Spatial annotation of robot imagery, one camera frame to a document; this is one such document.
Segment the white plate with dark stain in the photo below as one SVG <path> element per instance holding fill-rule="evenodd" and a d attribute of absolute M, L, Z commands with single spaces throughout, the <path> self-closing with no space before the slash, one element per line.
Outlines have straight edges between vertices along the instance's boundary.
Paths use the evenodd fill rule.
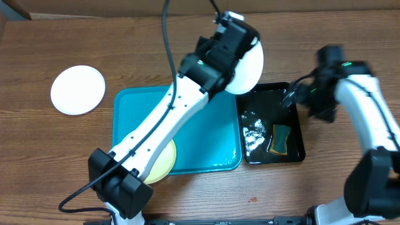
<path fill-rule="evenodd" d="M 264 53 L 258 41 L 235 67 L 234 76 L 225 90 L 231 94 L 240 95 L 249 92 L 259 81 L 263 72 Z"/>

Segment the green yellow sponge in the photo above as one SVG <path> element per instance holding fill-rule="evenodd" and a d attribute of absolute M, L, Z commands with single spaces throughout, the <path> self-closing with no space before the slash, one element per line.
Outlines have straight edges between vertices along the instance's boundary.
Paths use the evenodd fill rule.
<path fill-rule="evenodd" d="M 272 141 L 269 147 L 269 152 L 280 156 L 287 156 L 287 142 L 290 132 L 291 128 L 289 126 L 275 124 L 273 126 Z"/>

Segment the yellow plate with stain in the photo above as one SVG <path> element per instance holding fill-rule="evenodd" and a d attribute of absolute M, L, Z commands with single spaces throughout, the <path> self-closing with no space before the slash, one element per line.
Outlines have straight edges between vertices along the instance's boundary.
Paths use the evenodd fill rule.
<path fill-rule="evenodd" d="M 135 152 L 122 166 L 131 171 L 138 171 L 138 178 L 146 184 L 156 183 L 171 172 L 176 161 L 176 145 L 171 137 L 167 138 L 158 131 L 148 135 L 138 129 L 130 132 L 119 144 L 112 148 L 116 153 L 115 160 L 120 161 Z"/>

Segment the white plate with red stain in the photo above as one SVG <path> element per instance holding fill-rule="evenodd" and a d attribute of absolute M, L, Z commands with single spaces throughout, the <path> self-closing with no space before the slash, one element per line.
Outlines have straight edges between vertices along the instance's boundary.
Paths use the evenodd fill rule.
<path fill-rule="evenodd" d="M 86 65 L 61 72 L 51 86 L 51 102 L 63 114 L 77 116 L 92 111 L 103 100 L 106 82 L 95 68 Z"/>

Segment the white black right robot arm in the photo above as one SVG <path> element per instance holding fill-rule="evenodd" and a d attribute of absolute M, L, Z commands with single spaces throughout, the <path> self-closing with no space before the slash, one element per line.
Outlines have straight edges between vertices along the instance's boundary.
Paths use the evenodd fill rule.
<path fill-rule="evenodd" d="M 309 115 L 329 123 L 337 105 L 350 117 L 360 141 L 362 158 L 346 179 L 344 194 L 328 204 L 311 207 L 305 224 L 378 224 L 399 217 L 399 125 L 390 112 L 378 79 L 364 61 L 347 61 L 341 46 L 327 45 L 317 53 L 313 81 L 295 80 L 282 104 L 302 104 Z"/>

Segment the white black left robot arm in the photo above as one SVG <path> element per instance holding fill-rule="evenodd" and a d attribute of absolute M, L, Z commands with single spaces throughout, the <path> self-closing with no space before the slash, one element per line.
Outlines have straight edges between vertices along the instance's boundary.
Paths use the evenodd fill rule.
<path fill-rule="evenodd" d="M 210 38 L 181 63 L 167 93 L 145 120 L 109 152 L 88 159 L 89 180 L 111 215 L 108 224 L 144 224 L 141 211 L 153 195 L 145 184 L 157 158 L 180 128 L 217 94 L 249 92 L 263 70 L 257 30 L 226 11 Z"/>

